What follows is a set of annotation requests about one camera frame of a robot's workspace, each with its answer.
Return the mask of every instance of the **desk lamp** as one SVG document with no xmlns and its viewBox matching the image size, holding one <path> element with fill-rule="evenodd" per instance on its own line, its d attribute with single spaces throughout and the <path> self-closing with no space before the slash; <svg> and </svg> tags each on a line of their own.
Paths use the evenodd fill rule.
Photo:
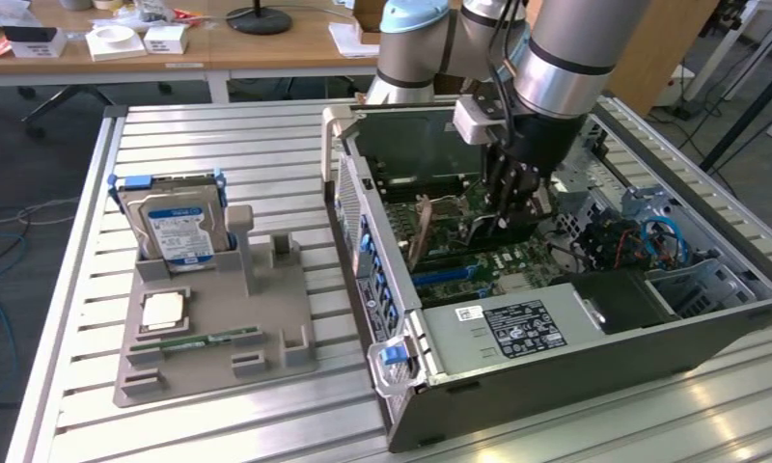
<svg viewBox="0 0 772 463">
<path fill-rule="evenodd" d="M 260 0 L 254 0 L 251 8 L 240 8 L 230 13 L 230 26 L 244 34 L 270 36 L 292 28 L 292 16 L 280 10 L 263 8 Z"/>
</svg>

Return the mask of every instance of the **slotted aluminum table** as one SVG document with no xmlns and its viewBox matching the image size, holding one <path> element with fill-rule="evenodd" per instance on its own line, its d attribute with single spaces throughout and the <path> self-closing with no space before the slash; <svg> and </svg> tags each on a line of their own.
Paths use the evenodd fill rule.
<svg viewBox="0 0 772 463">
<path fill-rule="evenodd" d="M 772 327 L 687 374 L 430 448 L 386 451 L 320 194 L 320 111 L 339 102 L 350 101 L 109 110 L 9 461 L 772 461 Z M 603 105 L 772 258 L 772 231 L 635 114 L 615 100 Z M 650 185 L 631 153 L 608 144 L 622 174 Z M 287 227 L 303 245 L 320 367 L 306 376 L 121 409 L 112 390 L 135 240 L 105 178 L 216 167 L 227 173 L 232 204 L 254 206 L 256 234 Z"/>
</svg>

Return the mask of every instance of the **chair wheel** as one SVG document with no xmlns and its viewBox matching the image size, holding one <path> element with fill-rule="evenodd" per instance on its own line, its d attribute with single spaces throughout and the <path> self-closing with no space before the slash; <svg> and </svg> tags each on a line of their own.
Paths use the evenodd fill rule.
<svg viewBox="0 0 772 463">
<path fill-rule="evenodd" d="M 47 138 L 47 129 L 43 127 L 35 127 L 33 125 L 25 126 L 25 135 L 28 138 L 33 138 L 35 140 L 41 140 Z"/>
<path fill-rule="evenodd" d="M 33 99 L 37 96 L 37 91 L 31 87 L 17 87 L 17 93 L 23 99 Z"/>
<path fill-rule="evenodd" d="M 171 85 L 168 85 L 165 82 L 157 83 L 157 90 L 160 91 L 161 95 L 171 95 L 173 93 Z"/>
</svg>

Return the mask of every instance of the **floor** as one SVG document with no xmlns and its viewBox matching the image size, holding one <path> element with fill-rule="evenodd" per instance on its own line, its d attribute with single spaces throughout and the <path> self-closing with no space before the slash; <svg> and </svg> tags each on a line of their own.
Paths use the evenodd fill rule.
<svg viewBox="0 0 772 463">
<path fill-rule="evenodd" d="M 719 37 L 711 37 L 695 43 L 686 58 L 686 64 L 693 70 L 703 66 L 718 41 Z M 743 45 L 738 45 L 717 72 L 718 79 L 746 53 L 749 50 Z M 715 145 L 771 78 L 772 60 L 767 60 L 737 98 L 721 105 L 723 116 L 710 118 L 698 132 L 695 141 L 702 150 L 709 150 Z M 238 95 L 238 99 L 279 99 L 283 95 L 283 86 L 279 84 L 276 80 L 238 82 L 235 87 L 246 91 Z M 172 83 L 172 87 L 172 95 L 161 95 L 155 84 L 108 86 L 104 91 L 119 103 L 128 105 L 208 102 L 204 83 Z M 35 107 L 37 101 L 56 91 L 55 88 L 37 90 L 36 101 L 24 100 L 12 88 L 0 90 L 0 205 L 31 205 L 57 198 L 71 198 L 80 194 L 83 188 L 103 108 L 89 96 L 79 96 L 41 122 L 48 129 L 47 139 L 31 140 L 23 135 L 23 126 L 17 120 Z M 330 85 L 330 96 L 344 96 L 346 91 L 346 83 L 334 80 Z M 326 97 L 323 79 L 298 79 L 294 96 Z M 711 94 L 711 98 L 717 97 L 718 91 Z M 663 111 L 657 110 L 653 114 L 662 121 L 671 119 Z M 745 141 L 771 118 L 772 103 L 741 141 Z M 665 136 L 679 144 L 686 138 L 681 130 L 691 132 L 699 121 L 701 118 L 695 118 L 689 122 L 678 122 L 681 127 L 673 123 L 657 123 L 655 126 Z M 698 153 L 691 145 L 683 150 L 698 159 Z M 772 138 L 761 136 L 722 173 L 745 204 L 772 227 Z M 64 205 L 41 211 L 33 219 L 41 221 L 55 219 L 68 216 L 72 211 L 73 205 Z M 0 232 L 20 232 L 20 230 L 19 223 L 0 226 Z M 19 375 L 12 378 L 8 388 L 0 394 L 0 461 L 5 458 L 11 442 L 17 403 L 21 401 L 33 362 L 69 230 L 68 223 L 32 227 L 27 237 L 25 256 L 11 271 L 0 276 L 0 305 L 13 323 L 19 353 Z M 0 250 L 11 242 L 11 238 L 0 237 Z M 1 265 L 11 261 L 12 258 L 5 258 Z M 5 333 L 0 329 L 0 384 L 5 377 L 11 377 L 11 373 L 12 351 Z"/>
</svg>

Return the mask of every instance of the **black lamp base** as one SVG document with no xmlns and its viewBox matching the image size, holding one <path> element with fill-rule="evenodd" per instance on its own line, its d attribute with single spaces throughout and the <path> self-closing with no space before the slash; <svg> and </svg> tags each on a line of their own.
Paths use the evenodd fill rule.
<svg viewBox="0 0 772 463">
<path fill-rule="evenodd" d="M 234 10 L 228 16 L 246 13 L 251 10 L 254 9 L 240 8 Z M 258 16 L 255 12 L 251 12 L 235 19 L 227 20 L 227 22 L 236 31 L 255 36 L 271 36 L 272 34 L 280 34 L 292 28 L 292 16 L 280 10 L 272 10 L 271 8 L 262 8 L 260 16 Z"/>
</svg>

